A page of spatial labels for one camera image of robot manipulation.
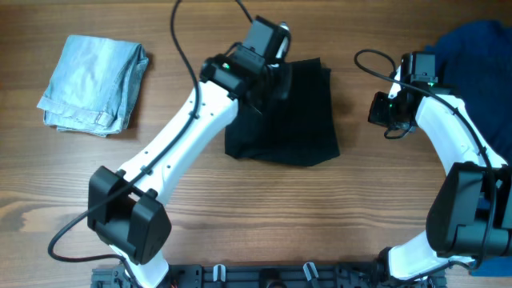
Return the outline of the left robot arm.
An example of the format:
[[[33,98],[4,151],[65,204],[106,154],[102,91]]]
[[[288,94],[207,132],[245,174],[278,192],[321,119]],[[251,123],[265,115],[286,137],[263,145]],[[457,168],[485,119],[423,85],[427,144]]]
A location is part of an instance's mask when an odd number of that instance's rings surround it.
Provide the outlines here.
[[[287,97],[291,35],[284,22],[256,17],[232,54],[208,58],[197,87],[156,138],[113,172],[89,181],[88,227],[121,263],[95,269],[93,287],[174,287],[162,255],[172,225],[165,206],[181,176],[206,145],[232,123],[243,104],[262,111]]]

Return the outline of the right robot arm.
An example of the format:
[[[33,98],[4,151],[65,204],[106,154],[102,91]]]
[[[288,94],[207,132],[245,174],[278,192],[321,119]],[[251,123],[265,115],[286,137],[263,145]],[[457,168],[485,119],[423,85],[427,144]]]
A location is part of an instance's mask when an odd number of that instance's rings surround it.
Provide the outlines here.
[[[375,94],[368,121],[385,127],[388,140],[423,130],[446,178],[424,231],[374,260],[373,283],[432,281],[452,266],[480,273],[485,262],[496,262],[499,276],[510,274],[502,266],[511,259],[510,165],[488,145],[457,91],[439,84],[434,54],[404,54],[386,80],[392,87]]]

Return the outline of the black shorts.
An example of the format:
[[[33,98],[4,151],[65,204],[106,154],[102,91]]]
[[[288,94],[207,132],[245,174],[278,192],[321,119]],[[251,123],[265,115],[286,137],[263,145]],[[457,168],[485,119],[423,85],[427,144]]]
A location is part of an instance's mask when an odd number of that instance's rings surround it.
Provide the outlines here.
[[[320,58],[291,64],[287,100],[259,113],[241,107],[225,132],[225,154],[293,166],[315,166],[340,155],[334,128],[330,69]]]

